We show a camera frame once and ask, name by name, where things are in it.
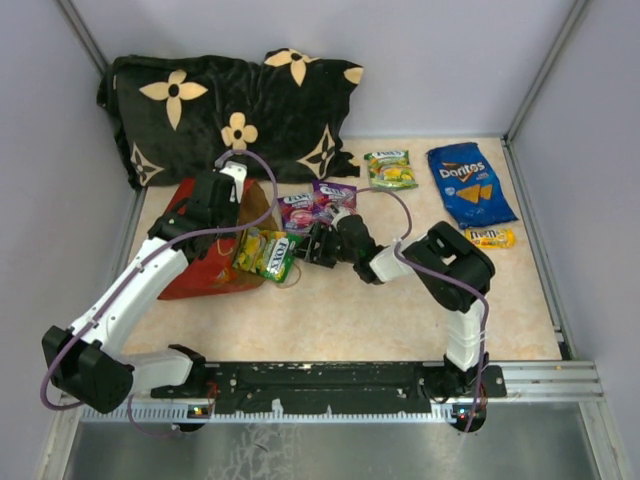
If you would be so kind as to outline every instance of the green candy bag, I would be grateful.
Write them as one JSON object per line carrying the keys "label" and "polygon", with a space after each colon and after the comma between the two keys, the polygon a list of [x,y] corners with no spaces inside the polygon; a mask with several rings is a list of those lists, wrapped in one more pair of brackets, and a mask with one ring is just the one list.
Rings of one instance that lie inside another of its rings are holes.
{"label": "green candy bag", "polygon": [[293,265],[293,251],[301,240],[299,235],[251,227],[242,235],[233,267],[283,283]]}
{"label": "green candy bag", "polygon": [[364,159],[369,163],[369,183],[372,187],[403,190],[418,186],[407,150],[367,153]]}

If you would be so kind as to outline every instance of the beige table surface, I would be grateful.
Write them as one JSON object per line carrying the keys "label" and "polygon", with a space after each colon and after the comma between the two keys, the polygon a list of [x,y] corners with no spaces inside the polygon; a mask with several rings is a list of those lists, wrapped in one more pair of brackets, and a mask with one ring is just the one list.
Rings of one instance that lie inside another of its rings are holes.
{"label": "beige table surface", "polygon": [[[428,150],[476,141],[496,170],[509,204],[519,215],[502,147],[497,138],[351,139],[345,150],[363,166],[360,178],[332,179],[368,186],[362,160],[370,151],[408,149],[420,187],[402,191],[413,219],[413,237],[439,220],[453,223],[425,160]],[[164,211],[177,187],[149,188],[133,244]],[[270,198],[270,186],[265,186]],[[311,185],[280,185],[281,194],[310,192]],[[406,228],[402,209],[387,195],[365,193],[358,211],[371,234],[389,244]],[[559,359],[560,352],[524,225],[509,225],[515,248],[485,250],[496,265],[488,300],[487,346],[494,360]],[[300,282],[286,290],[265,284],[253,291],[185,300],[156,301],[136,327],[125,353],[142,353],[179,343],[211,361],[375,361],[438,360],[446,349],[445,311],[417,276],[373,286],[351,266],[333,270],[298,261]]]}

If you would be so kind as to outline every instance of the wall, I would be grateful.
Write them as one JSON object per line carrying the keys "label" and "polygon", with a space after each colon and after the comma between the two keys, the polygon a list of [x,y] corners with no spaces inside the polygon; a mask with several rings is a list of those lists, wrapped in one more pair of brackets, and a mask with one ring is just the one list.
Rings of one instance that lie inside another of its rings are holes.
{"label": "wall", "polygon": [[105,288],[132,191],[54,2],[0,2],[0,43],[0,479],[16,480],[33,478],[52,419],[40,339]]}
{"label": "wall", "polygon": [[503,134],[571,0],[75,0],[113,60],[293,47],[365,76],[346,135]]}
{"label": "wall", "polygon": [[640,443],[639,18],[635,0],[594,0],[515,142],[578,354],[596,361],[629,452]]}

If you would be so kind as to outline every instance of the white panel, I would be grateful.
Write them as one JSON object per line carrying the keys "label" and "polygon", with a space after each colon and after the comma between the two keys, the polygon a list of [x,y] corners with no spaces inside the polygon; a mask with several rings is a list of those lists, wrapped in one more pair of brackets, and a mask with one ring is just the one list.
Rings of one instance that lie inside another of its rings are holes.
{"label": "white panel", "polygon": [[[594,1],[516,153],[582,358],[640,443],[640,3]],[[640,457],[631,457],[640,474]]]}
{"label": "white panel", "polygon": [[106,56],[293,47],[365,67],[346,135],[502,134],[571,0],[76,0]]}
{"label": "white panel", "polygon": [[0,42],[0,479],[16,480],[33,478],[52,418],[42,335],[105,288],[132,191],[54,2],[0,2]]}

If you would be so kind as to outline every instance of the plastic packaging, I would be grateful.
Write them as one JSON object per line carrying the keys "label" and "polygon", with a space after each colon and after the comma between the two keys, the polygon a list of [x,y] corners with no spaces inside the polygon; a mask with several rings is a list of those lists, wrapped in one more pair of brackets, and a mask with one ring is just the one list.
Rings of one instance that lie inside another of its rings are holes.
{"label": "plastic packaging", "polygon": [[283,283],[293,265],[293,251],[301,240],[291,233],[249,228],[242,236],[233,266]]}
{"label": "plastic packaging", "polygon": [[518,219],[477,143],[434,148],[427,153],[427,159],[444,206],[460,229]]}
{"label": "plastic packaging", "polygon": [[369,183],[372,187],[403,190],[418,186],[407,150],[367,153],[364,159],[369,164]]}
{"label": "plastic packaging", "polygon": [[313,225],[313,194],[301,193],[278,199],[282,228],[295,235],[307,235]]}
{"label": "plastic packaging", "polygon": [[330,205],[340,205],[351,213],[356,213],[356,192],[358,189],[351,185],[340,183],[320,182],[313,184],[313,216],[316,221],[331,223],[332,215],[327,212]]}
{"label": "plastic packaging", "polygon": [[516,235],[510,228],[466,229],[464,236],[480,248],[511,248],[516,244]]}

